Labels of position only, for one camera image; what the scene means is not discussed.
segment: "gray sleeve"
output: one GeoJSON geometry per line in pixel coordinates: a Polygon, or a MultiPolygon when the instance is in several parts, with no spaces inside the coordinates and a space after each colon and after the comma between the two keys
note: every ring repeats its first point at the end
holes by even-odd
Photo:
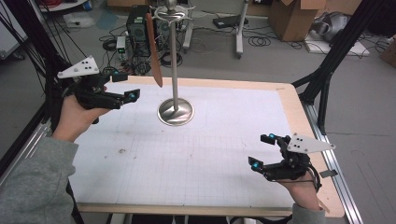
{"type": "Polygon", "coordinates": [[[325,224],[325,211],[312,211],[300,207],[297,203],[293,205],[293,219],[288,224],[325,224]]]}
{"type": "Polygon", "coordinates": [[[78,145],[43,138],[0,189],[1,223],[70,223],[73,201],[66,193],[76,168],[78,145]]]}

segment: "human hand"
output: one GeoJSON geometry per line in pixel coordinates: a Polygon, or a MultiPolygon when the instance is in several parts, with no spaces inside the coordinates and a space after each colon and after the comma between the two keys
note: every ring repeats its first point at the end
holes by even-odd
{"type": "Polygon", "coordinates": [[[312,176],[308,172],[296,180],[278,180],[277,182],[289,191],[291,198],[300,207],[321,210],[312,176]]]}
{"type": "Polygon", "coordinates": [[[52,138],[74,142],[82,133],[88,130],[94,120],[110,111],[104,108],[87,110],[77,101],[76,96],[64,98],[61,118],[52,138]]]}

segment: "gray floor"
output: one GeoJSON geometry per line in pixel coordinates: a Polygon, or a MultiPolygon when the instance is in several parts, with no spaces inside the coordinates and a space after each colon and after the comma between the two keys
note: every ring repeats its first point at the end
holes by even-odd
{"type": "MultiPolygon", "coordinates": [[[[96,5],[90,11],[96,22],[108,13],[103,5],[96,5]]],[[[96,24],[71,32],[83,51],[93,55],[99,64],[105,52],[98,38],[125,23],[125,13],[113,13],[122,16],[108,29],[98,28],[96,24]]],[[[197,18],[194,24],[214,28],[211,18],[214,16],[197,18]]],[[[249,21],[249,28],[267,25],[265,18],[249,21]]],[[[364,40],[361,43],[367,48],[374,45],[364,40]]],[[[69,41],[65,45],[75,63],[83,59],[69,41]]],[[[369,51],[369,57],[346,57],[336,70],[330,89],[326,131],[330,141],[337,145],[334,153],[363,222],[391,223],[396,219],[396,179],[392,172],[396,158],[393,114],[396,103],[391,100],[396,95],[396,70],[379,59],[375,49],[369,51]]],[[[179,77],[285,83],[312,73],[325,58],[325,55],[308,53],[305,48],[294,49],[274,39],[270,46],[252,47],[245,38],[244,54],[238,60],[233,35],[202,30],[194,31],[191,49],[182,56],[183,64],[177,69],[179,77]]],[[[7,60],[0,62],[0,68],[3,96],[0,156],[3,156],[44,99],[29,60],[7,60]]],[[[170,77],[170,69],[162,70],[170,77]]],[[[104,214],[84,214],[84,217],[87,223],[106,222],[104,214]]],[[[346,219],[328,218],[328,223],[346,223],[346,219]]]]}

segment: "brown utensil handle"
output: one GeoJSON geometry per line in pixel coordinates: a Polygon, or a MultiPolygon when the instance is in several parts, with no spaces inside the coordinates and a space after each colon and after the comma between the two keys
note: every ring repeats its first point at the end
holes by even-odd
{"type": "Polygon", "coordinates": [[[160,69],[160,62],[158,61],[158,52],[155,46],[155,37],[154,37],[154,24],[149,13],[146,13],[146,21],[148,27],[148,42],[149,48],[151,51],[151,72],[154,76],[154,80],[157,84],[162,87],[163,86],[163,74],[160,69]]]}

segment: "person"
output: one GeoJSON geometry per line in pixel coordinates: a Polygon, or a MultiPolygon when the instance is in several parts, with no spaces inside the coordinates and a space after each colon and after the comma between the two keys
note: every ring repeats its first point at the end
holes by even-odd
{"type": "MultiPolygon", "coordinates": [[[[75,96],[64,99],[61,118],[51,137],[42,138],[31,158],[23,160],[0,188],[0,223],[70,223],[72,198],[65,191],[68,177],[76,169],[73,159],[75,140],[108,109],[86,110],[75,96]]],[[[310,175],[299,180],[309,180],[310,175]]],[[[320,224],[324,210],[318,206],[317,193],[310,182],[282,182],[295,204],[293,224],[320,224]]]]}

